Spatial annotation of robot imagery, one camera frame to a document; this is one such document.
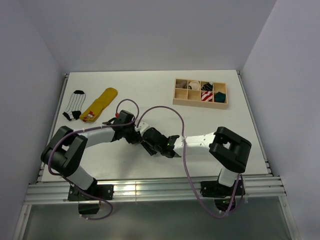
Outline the wooden compartment box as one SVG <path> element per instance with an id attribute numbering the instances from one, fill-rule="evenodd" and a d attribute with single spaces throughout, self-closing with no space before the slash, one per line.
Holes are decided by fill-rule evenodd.
<path id="1" fill-rule="evenodd" d="M 188 85 L 187 85 L 187 89 L 176 88 L 176 80 L 187 80 L 188 84 L 189 84 L 189 81 L 199 81 L 200 90 L 190 90 L 188 89 Z M 228 104 L 227 84 L 224 82 L 213 82 L 212 102 L 201 101 L 201 92 L 205 91 L 205 90 L 201 90 L 201 88 L 203 84 L 209 83 L 209 82 L 213 82 L 213 81 L 180 79 L 180 78 L 175 79 L 172 103 L 174 105 L 180 105 L 180 106 L 226 110 L 229 104 Z M 219 103 L 214 101 L 214 96 L 215 96 L 215 93 L 217 92 L 222 92 L 226 94 L 225 103 Z"/>

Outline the red white santa sock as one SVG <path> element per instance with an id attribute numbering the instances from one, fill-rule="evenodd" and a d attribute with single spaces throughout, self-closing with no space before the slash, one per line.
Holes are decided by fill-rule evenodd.
<path id="1" fill-rule="evenodd" d="M 212 102 L 213 93 L 211 91 L 202 91 L 201 92 L 201 101 L 202 102 Z"/>

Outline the dark green reindeer sock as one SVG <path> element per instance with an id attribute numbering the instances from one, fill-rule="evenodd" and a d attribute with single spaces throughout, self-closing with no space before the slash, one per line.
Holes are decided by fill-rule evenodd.
<path id="1" fill-rule="evenodd" d="M 225 103 L 226 97 L 227 95 L 225 93 L 218 91 L 214 94 L 214 101 L 216 103 Z"/>

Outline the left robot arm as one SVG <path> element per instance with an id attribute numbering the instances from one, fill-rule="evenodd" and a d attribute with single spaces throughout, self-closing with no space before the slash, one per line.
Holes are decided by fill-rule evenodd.
<path id="1" fill-rule="evenodd" d="M 86 200 L 107 197 L 111 199 L 111 190 L 103 190 L 97 180 L 88 174 L 80 162 L 86 148 L 102 143 L 112 143 L 122 138 L 131 144 L 139 142 L 141 137 L 135 131 L 135 117 L 132 113 L 121 110 L 101 127 L 93 130 L 76 132 L 62 126 L 55 133 L 41 154 L 41 161 L 55 170 L 60 176 L 71 181 L 79 188 L 79 194 Z"/>

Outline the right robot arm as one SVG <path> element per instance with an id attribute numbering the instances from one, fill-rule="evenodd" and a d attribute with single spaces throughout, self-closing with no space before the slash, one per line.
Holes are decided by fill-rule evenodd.
<path id="1" fill-rule="evenodd" d="M 212 155 L 222 165 L 216 183 L 216 189 L 222 195 L 229 194 L 238 174 L 245 172 L 252 147 L 247 139 L 223 126 L 215 132 L 185 137 L 166 137 L 148 125 L 140 125 L 135 130 L 141 135 L 141 143 L 150 155 L 159 153 L 166 158 Z"/>

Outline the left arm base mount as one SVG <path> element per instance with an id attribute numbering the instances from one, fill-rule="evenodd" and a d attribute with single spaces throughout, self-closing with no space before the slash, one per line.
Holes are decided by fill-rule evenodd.
<path id="1" fill-rule="evenodd" d="M 113 212 L 113 205 L 109 202 L 113 199 L 113 184 L 98 184 L 90 187 L 87 191 L 76 186 L 69 187 L 67 196 L 68 202 L 78 202 L 78 213 L 81 217 L 87 217 L 90 220 L 100 220 L 109 217 Z M 106 216 L 93 217 L 101 209 L 102 204 L 110 207 Z"/>

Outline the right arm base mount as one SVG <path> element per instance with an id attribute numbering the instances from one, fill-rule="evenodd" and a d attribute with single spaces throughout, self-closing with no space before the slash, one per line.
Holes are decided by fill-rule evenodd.
<path id="1" fill-rule="evenodd" d="M 205 198 L 214 198 L 214 204 L 216 208 L 222 212 L 225 212 L 231 202 L 235 185 L 236 183 L 234 183 L 232 187 L 227 187 L 219 184 L 217 180 L 201 181 L 200 194 Z M 236 197 L 240 197 L 240 200 L 242 200 L 245 196 L 245 193 L 243 181 L 240 179 L 235 189 L 235 197 L 230 208 L 231 212 L 237 207 Z"/>

